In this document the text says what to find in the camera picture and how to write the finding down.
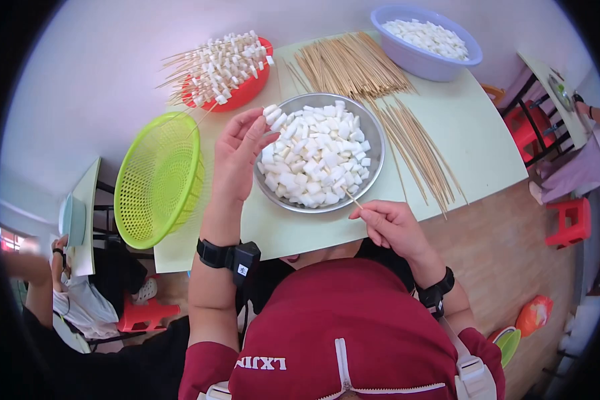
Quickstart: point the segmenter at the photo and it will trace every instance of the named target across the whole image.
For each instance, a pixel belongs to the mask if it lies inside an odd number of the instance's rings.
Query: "metal bowl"
[[[380,123],[378,123],[376,120],[376,117],[373,116],[373,114],[371,114],[366,108],[364,108],[362,104],[353,101],[348,97],[335,95],[332,93],[307,93],[284,101],[279,105],[279,107],[282,109],[282,112],[289,114],[302,109],[304,106],[331,106],[335,104],[336,100],[343,100],[345,103],[345,108],[350,113],[360,116],[360,130],[365,133],[365,139],[369,140],[369,144],[371,145],[371,150],[367,152],[367,156],[371,158],[371,166],[367,167],[369,170],[369,178],[362,182],[362,185],[360,185],[360,190],[353,195],[355,199],[358,199],[360,196],[364,195],[367,190],[369,190],[371,185],[374,184],[384,163],[384,131]],[[259,154],[256,161],[260,161],[261,158],[262,155]],[[254,165],[253,167],[253,174],[256,182],[258,183],[258,187],[260,190],[262,190],[266,197],[268,197],[273,203],[278,204],[280,207],[284,207],[291,211],[305,212],[307,214],[320,214],[321,212],[329,212],[341,209],[353,203],[353,200],[346,196],[343,199],[340,199],[340,201],[336,204],[314,209],[308,208],[302,204],[291,203],[284,197],[277,197],[276,194],[269,190],[267,185],[265,185],[265,176],[258,171],[257,165]]]

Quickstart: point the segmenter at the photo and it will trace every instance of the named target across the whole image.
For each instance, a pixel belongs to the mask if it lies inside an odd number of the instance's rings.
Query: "orange plastic bag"
[[[520,329],[522,337],[542,328],[549,321],[552,308],[553,300],[541,295],[525,304],[516,320],[516,329]]]

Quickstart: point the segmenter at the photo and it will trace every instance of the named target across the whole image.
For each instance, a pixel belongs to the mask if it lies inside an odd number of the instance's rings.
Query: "purple cloth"
[[[546,178],[542,183],[542,201],[549,203],[566,195],[583,184],[600,184],[600,146],[592,136],[587,144],[578,151],[562,156],[555,163],[542,163],[540,176]]]

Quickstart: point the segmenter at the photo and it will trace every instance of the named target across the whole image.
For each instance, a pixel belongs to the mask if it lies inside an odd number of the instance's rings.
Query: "red plastic basket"
[[[273,47],[271,43],[262,38],[258,37],[260,44],[267,48],[267,55],[273,56]],[[213,110],[212,113],[225,113],[227,111],[232,111],[236,108],[240,108],[253,100],[254,97],[264,88],[264,85],[267,83],[267,79],[269,78],[269,64],[264,65],[264,69],[262,71],[258,71],[258,78],[256,79],[254,76],[250,76],[243,84],[238,86],[238,89],[231,91],[231,99],[227,101],[225,104],[218,104]],[[185,80],[185,84],[182,86],[182,101],[188,107],[195,108],[196,104],[193,102],[192,94],[186,93],[186,89],[191,84],[191,76],[187,77]],[[208,101],[202,105],[202,109],[209,110],[216,104],[216,100],[213,99]]]

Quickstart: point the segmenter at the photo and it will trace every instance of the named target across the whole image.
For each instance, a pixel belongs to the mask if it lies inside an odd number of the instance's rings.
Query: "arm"
[[[584,104],[583,102],[578,101],[576,102],[576,109],[580,114],[584,114],[593,119],[593,121],[600,124],[600,108],[591,107],[588,104]]]
[[[253,185],[256,156],[277,134],[263,138],[265,119],[262,108],[233,117],[216,142],[214,181],[205,210],[200,240],[216,246],[240,243],[242,204]],[[235,286],[227,268],[209,268],[195,255],[189,280],[189,345],[216,342],[236,351],[238,327]]]
[[[444,261],[427,241],[407,203],[373,200],[362,207],[364,210],[356,209],[349,218],[362,218],[367,223],[369,238],[376,245],[391,247],[407,260],[418,286],[427,288],[445,277]],[[457,279],[442,304],[445,318],[457,333],[476,326],[469,299]]]
[[[51,280],[53,288],[56,292],[64,292],[64,285],[62,284],[62,271],[63,271],[63,259],[62,255],[58,252],[54,252],[54,249],[58,248],[62,250],[69,240],[69,235],[64,235],[58,240],[54,240],[51,243]]]
[[[25,306],[35,315],[40,324],[53,327],[53,283],[49,263],[37,255],[17,253],[4,254],[8,276],[29,283]]]

